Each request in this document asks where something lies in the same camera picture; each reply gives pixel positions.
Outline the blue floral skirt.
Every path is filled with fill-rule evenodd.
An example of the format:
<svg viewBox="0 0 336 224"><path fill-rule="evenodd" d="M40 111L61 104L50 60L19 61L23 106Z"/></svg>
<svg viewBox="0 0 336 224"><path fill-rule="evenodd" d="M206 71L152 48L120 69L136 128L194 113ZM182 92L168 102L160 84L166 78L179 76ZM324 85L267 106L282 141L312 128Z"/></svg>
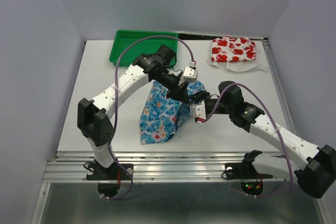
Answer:
<svg viewBox="0 0 336 224"><path fill-rule="evenodd" d="M140 116L140 143L165 143L190 118L189 106L166 97L168 89L154 81Z"/></svg>

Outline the red poppy white skirt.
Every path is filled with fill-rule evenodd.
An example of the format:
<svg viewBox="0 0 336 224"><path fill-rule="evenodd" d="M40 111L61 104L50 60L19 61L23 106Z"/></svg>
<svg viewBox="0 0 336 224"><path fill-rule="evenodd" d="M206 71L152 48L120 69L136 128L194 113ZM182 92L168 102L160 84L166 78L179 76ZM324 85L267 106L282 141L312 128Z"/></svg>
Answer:
<svg viewBox="0 0 336 224"><path fill-rule="evenodd" d="M211 62L245 62L253 61L256 57L256 44L249 38L224 36L213 39Z"/></svg>

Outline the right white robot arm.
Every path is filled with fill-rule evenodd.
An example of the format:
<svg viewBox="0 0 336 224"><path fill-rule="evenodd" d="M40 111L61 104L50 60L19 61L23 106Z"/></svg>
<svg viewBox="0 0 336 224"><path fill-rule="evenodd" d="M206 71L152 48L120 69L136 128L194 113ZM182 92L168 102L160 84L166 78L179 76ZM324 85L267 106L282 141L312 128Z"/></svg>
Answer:
<svg viewBox="0 0 336 224"><path fill-rule="evenodd" d="M298 185L313 198L322 198L335 182L335 149L305 141L277 124L264 104L258 107L244 100L243 87L225 81L218 86L217 99L206 91L192 95L191 116L203 124L214 114L228 115L235 126L266 141L282 155L253 150L246 153L241 162L227 164L222 178L247 181L276 177Z"/></svg>

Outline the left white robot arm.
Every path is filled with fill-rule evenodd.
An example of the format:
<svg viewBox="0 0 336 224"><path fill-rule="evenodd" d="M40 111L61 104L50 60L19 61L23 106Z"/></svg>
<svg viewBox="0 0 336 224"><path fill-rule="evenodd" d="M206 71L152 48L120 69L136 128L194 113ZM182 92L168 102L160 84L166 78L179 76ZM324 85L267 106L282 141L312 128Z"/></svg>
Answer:
<svg viewBox="0 0 336 224"><path fill-rule="evenodd" d="M169 98L188 103L183 74L170 73L166 66L175 56L176 53L165 45L153 54L140 54L102 93L91 100L79 101L77 127L90 143L95 161L100 165L98 171L104 178L113 178L117 172L117 159L110 147L116 127L110 120L118 118L118 108L131 95L154 80L167 88Z"/></svg>

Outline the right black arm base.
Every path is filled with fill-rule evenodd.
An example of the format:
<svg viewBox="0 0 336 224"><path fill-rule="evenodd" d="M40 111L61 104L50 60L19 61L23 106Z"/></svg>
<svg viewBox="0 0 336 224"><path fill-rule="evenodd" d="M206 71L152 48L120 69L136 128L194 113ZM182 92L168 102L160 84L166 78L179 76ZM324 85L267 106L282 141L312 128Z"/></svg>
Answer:
<svg viewBox="0 0 336 224"><path fill-rule="evenodd" d="M265 179L273 178L272 175L269 174L261 174L256 171L253 167L253 162L256 157L261 155L261 151L253 150L250 153L246 153L241 162L238 163L226 163L225 169L222 172L222 178L225 180L233 180L233 179L257 179L263 177Z"/></svg>

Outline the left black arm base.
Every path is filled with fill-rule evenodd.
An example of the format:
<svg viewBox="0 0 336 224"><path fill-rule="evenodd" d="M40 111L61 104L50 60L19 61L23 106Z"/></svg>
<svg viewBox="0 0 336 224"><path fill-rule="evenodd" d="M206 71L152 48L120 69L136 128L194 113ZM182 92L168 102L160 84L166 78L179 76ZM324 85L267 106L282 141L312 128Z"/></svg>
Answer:
<svg viewBox="0 0 336 224"><path fill-rule="evenodd" d="M125 171L115 163L109 168L104 168L97 162L85 162L83 167L87 172L86 180L88 181L130 181L133 173L133 164L122 164Z"/></svg>

